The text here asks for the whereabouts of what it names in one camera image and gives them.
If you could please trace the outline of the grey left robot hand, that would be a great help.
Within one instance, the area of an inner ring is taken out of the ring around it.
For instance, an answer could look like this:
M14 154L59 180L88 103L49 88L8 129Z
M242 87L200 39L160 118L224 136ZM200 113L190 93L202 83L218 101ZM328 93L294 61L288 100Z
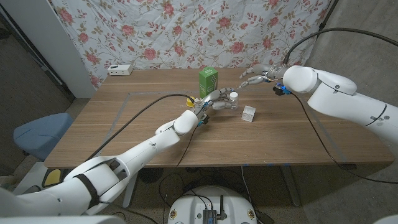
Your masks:
M193 112L199 120L202 120L206 117L205 111L210 108L213 110L236 109L238 107L238 102L230 98L231 93L234 93L233 88L222 88L212 91L202 100L198 100L195 103Z

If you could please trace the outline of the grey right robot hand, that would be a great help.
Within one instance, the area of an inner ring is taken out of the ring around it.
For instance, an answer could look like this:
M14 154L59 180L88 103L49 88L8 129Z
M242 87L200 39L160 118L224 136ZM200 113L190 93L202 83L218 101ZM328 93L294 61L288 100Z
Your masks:
M287 71L288 67L277 66L277 65L263 65L256 64L252 67L247 68L240 76L240 79L248 75L254 75L248 78L246 81L242 82L238 89L242 89L248 85L257 85L259 83L270 83L277 80L283 79L284 73Z

